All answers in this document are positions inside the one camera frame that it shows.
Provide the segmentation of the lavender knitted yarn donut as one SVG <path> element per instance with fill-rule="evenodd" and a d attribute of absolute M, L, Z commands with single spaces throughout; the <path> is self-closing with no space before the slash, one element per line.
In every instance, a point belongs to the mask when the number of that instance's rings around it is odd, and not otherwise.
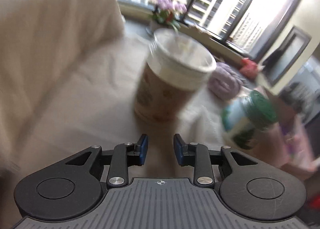
<path fill-rule="evenodd" d="M 217 63 L 217 67 L 208 81 L 208 89 L 224 101 L 235 98 L 243 85 L 244 82 L 240 76 L 223 62 Z"/>

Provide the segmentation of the glass jar green lid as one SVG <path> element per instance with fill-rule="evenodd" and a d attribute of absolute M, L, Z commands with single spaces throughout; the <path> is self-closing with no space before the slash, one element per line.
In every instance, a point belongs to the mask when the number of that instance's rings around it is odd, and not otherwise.
<path fill-rule="evenodd" d="M 253 90 L 226 106 L 221 121 L 226 138 L 243 150 L 251 150 L 257 144 L 254 136 L 268 131 L 278 118 L 270 100 Z"/>

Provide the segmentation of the paper coffee cup white lid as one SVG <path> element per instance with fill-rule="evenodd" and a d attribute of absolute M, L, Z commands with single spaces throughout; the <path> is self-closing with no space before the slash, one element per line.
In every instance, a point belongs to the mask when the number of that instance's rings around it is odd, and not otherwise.
<path fill-rule="evenodd" d="M 179 31 L 154 31 L 135 97 L 135 112 L 147 119 L 176 119 L 217 67 L 210 51 Z"/>

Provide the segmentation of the pink open storage box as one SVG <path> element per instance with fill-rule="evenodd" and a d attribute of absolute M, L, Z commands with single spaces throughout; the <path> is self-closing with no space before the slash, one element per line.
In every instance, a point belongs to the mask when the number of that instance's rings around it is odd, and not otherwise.
<path fill-rule="evenodd" d="M 300 107 L 288 105 L 266 88 L 264 92 L 277 114 L 278 122 L 261 136 L 257 156 L 302 181 L 307 180 L 317 171 L 317 165 L 299 116 Z"/>

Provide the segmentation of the pink plastic bag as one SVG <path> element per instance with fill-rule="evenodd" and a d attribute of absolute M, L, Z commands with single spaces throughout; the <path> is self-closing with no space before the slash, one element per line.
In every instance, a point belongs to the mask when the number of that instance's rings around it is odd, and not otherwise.
<path fill-rule="evenodd" d="M 241 64 L 242 67 L 240 68 L 239 72 L 246 78 L 254 80 L 259 73 L 258 65 L 247 57 L 241 60 Z"/>

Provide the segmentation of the dark framed door panel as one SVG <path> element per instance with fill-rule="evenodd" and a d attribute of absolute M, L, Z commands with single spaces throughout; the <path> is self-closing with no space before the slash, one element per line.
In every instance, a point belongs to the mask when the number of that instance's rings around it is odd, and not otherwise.
<path fill-rule="evenodd" d="M 281 45 L 262 63 L 262 73 L 270 86 L 274 86 L 296 62 L 310 43 L 311 36 L 293 26 Z"/>

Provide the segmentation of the grey washing machine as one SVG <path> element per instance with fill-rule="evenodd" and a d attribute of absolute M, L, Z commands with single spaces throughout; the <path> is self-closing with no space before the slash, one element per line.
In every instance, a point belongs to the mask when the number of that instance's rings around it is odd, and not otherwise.
<path fill-rule="evenodd" d="M 311 56 L 279 96 L 296 111 L 303 124 L 310 122 L 319 113 L 319 60 Z"/>

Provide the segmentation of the pink orchid potted plant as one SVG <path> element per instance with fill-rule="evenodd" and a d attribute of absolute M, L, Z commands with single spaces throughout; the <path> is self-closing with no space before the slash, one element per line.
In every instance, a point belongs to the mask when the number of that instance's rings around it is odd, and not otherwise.
<path fill-rule="evenodd" d="M 172 28 L 175 31 L 180 28 L 178 19 L 187 11 L 185 4 L 174 0 L 150 0 L 150 3 L 154 5 L 149 24 L 151 34 L 159 28 Z"/>

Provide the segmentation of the beige sofa cover cushion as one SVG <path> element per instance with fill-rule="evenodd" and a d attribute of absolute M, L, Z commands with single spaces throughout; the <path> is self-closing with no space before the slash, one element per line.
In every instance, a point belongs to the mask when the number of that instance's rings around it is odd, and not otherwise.
<path fill-rule="evenodd" d="M 117 0 L 1 0 L 1 168 L 65 70 L 123 31 Z"/>

